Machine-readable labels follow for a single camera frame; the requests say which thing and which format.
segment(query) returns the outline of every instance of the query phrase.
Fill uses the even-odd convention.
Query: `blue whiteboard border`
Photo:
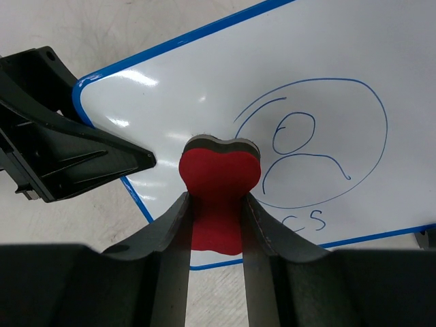
[[[83,77],[77,81],[76,85],[73,88],[73,92],[72,92],[73,105],[74,105],[79,117],[83,120],[83,123],[87,124],[88,126],[94,127],[91,120],[89,119],[86,112],[84,111],[84,108],[82,107],[82,104],[80,101],[80,94],[82,93],[83,88],[85,86],[87,86],[88,84],[95,82],[95,81],[97,81],[101,78],[104,78],[106,76],[117,73],[123,69],[126,69],[128,67],[136,65],[138,63],[141,63],[143,61],[146,61],[148,59],[151,59],[153,57],[159,56],[167,51],[174,50],[175,48],[178,48],[178,47],[183,46],[185,44],[188,44],[190,42],[196,41],[202,37],[205,37],[207,35],[213,34],[215,32],[222,30],[222,29],[230,27],[232,25],[243,22],[244,20],[248,20],[250,18],[253,18],[255,16],[263,14],[265,12],[269,12],[270,10],[276,9],[278,7],[281,7],[282,5],[291,3],[293,1],[295,1],[295,0],[266,0],[266,1],[263,1],[257,5],[249,7],[245,10],[242,10],[240,12],[237,12],[233,15],[227,16],[227,17],[222,18],[220,20],[217,20],[216,22],[212,22],[211,24],[200,27],[199,29],[196,29],[194,31],[188,32],[188,33],[183,34],[181,36],[178,36],[172,40],[169,40],[167,42],[164,42],[162,44],[154,46],[148,50],[145,50],[143,52],[135,54],[132,57],[126,58],[122,61],[119,61],[117,63],[109,65],[108,67],[102,68],[96,72],[93,72],[91,74],[86,75],[85,77]],[[151,217],[150,212],[146,209],[144,203],[141,201],[139,195],[136,193],[135,189],[132,187],[132,185],[128,181],[127,177],[122,177],[121,181],[123,182],[127,191],[130,193],[130,195],[132,196],[132,198],[134,199],[134,201],[138,205],[139,209],[142,211],[146,220],[149,223],[153,222],[153,218]],[[380,234],[373,234],[373,235],[368,235],[368,236],[349,238],[347,240],[338,240],[338,241],[331,242],[331,243],[321,244],[320,246],[324,247],[324,248],[338,247],[341,245],[359,243],[359,242],[364,242],[364,241],[368,241],[368,240],[376,240],[378,238],[385,238],[385,237],[390,237],[390,236],[398,236],[398,235],[409,234],[409,233],[423,232],[429,228],[436,228],[436,223],[430,224],[430,225],[422,225],[422,226],[413,227],[413,228],[405,228],[403,230],[384,232],[384,233],[380,233]],[[203,266],[191,266],[190,268],[191,268],[191,270],[204,270],[204,269],[217,268],[217,267],[229,266],[232,264],[240,264],[240,263],[242,263],[242,259],[230,260],[227,262],[220,262],[220,263],[216,263],[216,264],[206,264]]]

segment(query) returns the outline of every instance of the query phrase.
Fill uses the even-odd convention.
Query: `whiteboard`
[[[152,150],[125,178],[149,220],[185,186],[190,137],[260,148],[252,191],[308,240],[332,247],[436,222],[436,2],[266,1],[81,79],[90,125]],[[240,262],[194,251],[191,267]]]

